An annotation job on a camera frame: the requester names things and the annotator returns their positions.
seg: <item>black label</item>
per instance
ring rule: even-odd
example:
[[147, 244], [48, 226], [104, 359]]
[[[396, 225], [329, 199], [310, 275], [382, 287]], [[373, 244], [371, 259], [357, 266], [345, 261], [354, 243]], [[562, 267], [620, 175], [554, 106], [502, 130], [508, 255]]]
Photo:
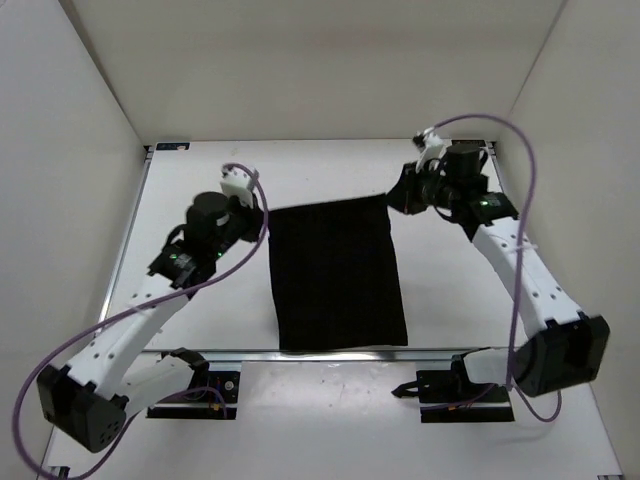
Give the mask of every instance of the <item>black label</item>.
[[159, 143], [156, 150], [189, 150], [189, 142], [182, 143]]
[[487, 146], [487, 142], [485, 142], [484, 140], [473, 140], [473, 139], [469, 139], [469, 140], [451, 140], [451, 145], [456, 145], [458, 143], [463, 143], [465, 145], [475, 145], [476, 147], [486, 147]]

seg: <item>white wall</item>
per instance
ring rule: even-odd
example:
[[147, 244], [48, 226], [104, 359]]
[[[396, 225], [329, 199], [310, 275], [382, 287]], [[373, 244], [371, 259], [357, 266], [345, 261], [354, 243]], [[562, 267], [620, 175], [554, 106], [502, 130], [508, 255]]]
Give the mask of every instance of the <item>white wall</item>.
[[561, 4], [63, 1], [147, 143], [407, 138], [462, 112], [507, 114]]
[[[55, 0], [0, 1], [0, 470], [33, 479], [10, 440], [35, 364], [97, 315], [144, 151]], [[22, 416], [41, 458], [50, 427]]]
[[[532, 137], [540, 183], [530, 231], [554, 273], [612, 334], [594, 383], [623, 470], [640, 477], [640, 2], [571, 0], [513, 119]], [[528, 164], [503, 145], [522, 198]]]

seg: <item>white tabletop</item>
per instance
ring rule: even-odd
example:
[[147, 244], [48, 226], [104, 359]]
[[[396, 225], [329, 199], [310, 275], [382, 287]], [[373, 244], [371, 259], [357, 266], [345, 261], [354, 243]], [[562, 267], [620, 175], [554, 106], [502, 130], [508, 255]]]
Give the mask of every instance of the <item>white tabletop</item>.
[[[402, 164], [415, 156], [409, 142], [396, 140], [192, 143], [187, 151], [156, 152], [112, 312], [123, 308], [193, 196], [218, 190], [223, 163], [255, 165], [270, 207], [278, 208], [386, 192]], [[492, 164], [485, 173], [491, 188], [499, 189]], [[390, 216], [409, 345], [505, 345], [511, 300], [462, 230], [433, 212]], [[236, 245], [219, 270], [249, 248]], [[150, 344], [152, 349], [183, 346], [277, 348], [267, 248], [230, 279], [196, 295]], [[429, 354], [450, 358], [446, 352]], [[595, 480], [620, 473], [588, 385], [564, 391], [563, 412], [552, 425], [536, 422], [516, 395], [515, 422], [421, 424], [415, 399], [390, 394], [415, 379], [413, 361], [346, 362], [349, 356], [371, 354], [341, 353], [324, 363], [245, 362], [236, 420], [141, 415], [93, 478]], [[153, 361], [150, 353], [139, 359], [148, 361]], [[449, 364], [441, 359], [438, 365]], [[535, 399], [534, 405], [548, 415], [555, 395]], [[47, 464], [70, 466], [77, 475], [96, 457], [56, 431]]]
[[[138, 418], [96, 480], [596, 480], [619, 474], [587, 385], [552, 425], [512, 397], [516, 422], [421, 424], [390, 393], [412, 363], [248, 363], [234, 421]], [[534, 401], [549, 415], [555, 395]], [[48, 464], [78, 475], [90, 455], [57, 432]]]
[[[407, 140], [194, 142], [189, 150], [156, 151], [110, 312], [130, 301], [168, 232], [184, 221], [193, 197], [219, 191], [224, 163], [257, 167], [273, 209], [387, 192], [403, 163], [416, 157]], [[484, 173], [490, 188], [500, 189], [492, 162]], [[462, 229], [431, 210], [413, 217], [389, 215], [409, 346], [506, 345], [511, 299]], [[219, 261], [218, 271], [229, 269], [249, 248], [238, 243]], [[238, 273], [196, 295], [148, 348], [277, 349], [278, 344], [264, 245]]]

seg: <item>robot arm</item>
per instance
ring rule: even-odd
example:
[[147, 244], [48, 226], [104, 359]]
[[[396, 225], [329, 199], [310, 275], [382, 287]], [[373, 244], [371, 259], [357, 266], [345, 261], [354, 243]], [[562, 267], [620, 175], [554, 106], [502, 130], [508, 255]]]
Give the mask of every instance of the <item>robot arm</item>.
[[[429, 129], [414, 137], [421, 155], [404, 165], [389, 192], [390, 207], [407, 215], [436, 209], [462, 227], [491, 263], [514, 297], [518, 212], [503, 193], [489, 192], [481, 174], [486, 152], [457, 144], [443, 149]], [[439, 209], [451, 213], [444, 215]], [[595, 379], [609, 327], [601, 316], [589, 317], [559, 286], [528, 239], [524, 239], [520, 315], [528, 341], [515, 352], [511, 370], [524, 393], [535, 397]], [[507, 349], [470, 352], [461, 359], [471, 383], [502, 385], [507, 377]]]
[[[257, 241], [262, 212], [252, 193], [253, 180], [236, 168], [223, 168], [222, 174], [223, 193], [195, 197], [186, 223], [172, 230], [148, 274], [132, 292], [132, 303], [198, 285], [215, 274], [216, 261], [238, 240]], [[45, 367], [37, 378], [45, 418], [96, 453], [117, 437], [127, 419], [197, 383], [208, 364], [200, 354], [184, 348], [127, 374], [153, 336], [193, 295], [140, 309], [104, 329], [63, 368]]]

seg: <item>black fabric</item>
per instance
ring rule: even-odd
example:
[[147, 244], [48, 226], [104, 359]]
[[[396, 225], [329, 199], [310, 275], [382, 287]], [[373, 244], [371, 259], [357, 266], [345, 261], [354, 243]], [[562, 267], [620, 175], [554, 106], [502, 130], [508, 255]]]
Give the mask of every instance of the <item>black fabric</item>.
[[269, 213], [280, 349], [407, 345], [384, 195]]

